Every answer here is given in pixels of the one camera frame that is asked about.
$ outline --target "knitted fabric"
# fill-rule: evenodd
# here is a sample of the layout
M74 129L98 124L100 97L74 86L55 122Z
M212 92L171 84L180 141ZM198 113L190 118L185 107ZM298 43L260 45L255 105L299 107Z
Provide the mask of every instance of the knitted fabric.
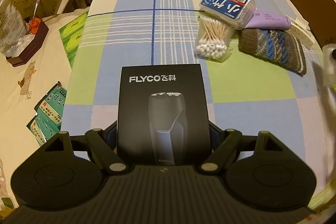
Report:
M243 29L238 48L241 52L271 61L300 76L307 72L305 54L300 41L287 32Z

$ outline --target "purple tube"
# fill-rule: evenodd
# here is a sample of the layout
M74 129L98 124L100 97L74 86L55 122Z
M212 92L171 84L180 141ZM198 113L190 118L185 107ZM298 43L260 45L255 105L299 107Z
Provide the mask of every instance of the purple tube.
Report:
M255 10L245 29L289 30L291 21L286 16Z

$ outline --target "black box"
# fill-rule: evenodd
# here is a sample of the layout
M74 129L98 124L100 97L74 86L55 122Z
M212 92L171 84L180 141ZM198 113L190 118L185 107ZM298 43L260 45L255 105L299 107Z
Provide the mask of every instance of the black box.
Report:
M201 66L123 67L118 155L145 165L200 164L211 154Z

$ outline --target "plaid tablecloth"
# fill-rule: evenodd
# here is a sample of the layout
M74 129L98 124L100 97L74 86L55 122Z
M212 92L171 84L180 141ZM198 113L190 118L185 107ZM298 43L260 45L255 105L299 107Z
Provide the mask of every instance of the plaid tablecloth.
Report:
M296 18L289 0L255 0L258 9ZM94 0L73 66L62 130L81 135L117 119L122 66L199 63L209 119L247 135L268 130L317 176L315 208L335 193L334 99L322 83L322 52L305 49L300 77L238 51L224 63L194 54L200 0Z

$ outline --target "blue label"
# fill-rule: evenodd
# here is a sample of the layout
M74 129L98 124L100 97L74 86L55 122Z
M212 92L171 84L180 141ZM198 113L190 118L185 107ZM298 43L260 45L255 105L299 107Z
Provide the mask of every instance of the blue label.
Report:
M202 0L201 5L220 12L231 19L235 19L247 1L248 0Z

